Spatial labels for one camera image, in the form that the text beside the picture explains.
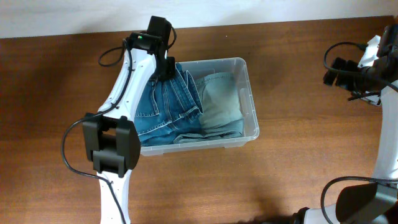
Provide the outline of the dark blue jeans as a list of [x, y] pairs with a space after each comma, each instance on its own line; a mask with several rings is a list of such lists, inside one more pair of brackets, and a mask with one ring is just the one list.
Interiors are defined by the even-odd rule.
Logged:
[[134, 125], [142, 146], [172, 144], [181, 134], [199, 132], [202, 114], [192, 75], [176, 63], [173, 78], [166, 81], [153, 78], [146, 83]]

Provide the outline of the light blue jeans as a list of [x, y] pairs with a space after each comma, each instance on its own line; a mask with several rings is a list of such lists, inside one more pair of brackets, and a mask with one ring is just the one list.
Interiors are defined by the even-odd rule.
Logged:
[[243, 135], [244, 118], [234, 75], [219, 72], [195, 80], [203, 109], [200, 129], [183, 133], [175, 144], [239, 138]]

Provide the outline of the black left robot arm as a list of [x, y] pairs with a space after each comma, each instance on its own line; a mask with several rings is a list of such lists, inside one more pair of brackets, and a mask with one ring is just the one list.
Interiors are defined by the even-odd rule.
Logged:
[[171, 23], [152, 16], [147, 30], [123, 40], [123, 65], [111, 93], [95, 114], [83, 118], [86, 156], [96, 171], [101, 195], [101, 223], [129, 223], [129, 179], [141, 144], [134, 124], [144, 88], [150, 79], [175, 75], [175, 59], [167, 55], [176, 38]]

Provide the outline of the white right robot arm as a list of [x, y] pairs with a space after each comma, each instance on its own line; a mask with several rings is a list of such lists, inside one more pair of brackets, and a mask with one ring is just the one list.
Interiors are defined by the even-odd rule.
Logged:
[[302, 208], [291, 223], [397, 223], [397, 24], [365, 44], [359, 62], [335, 58], [324, 84], [350, 92], [382, 108], [382, 128], [376, 165], [371, 177], [344, 176], [327, 183], [320, 208]]

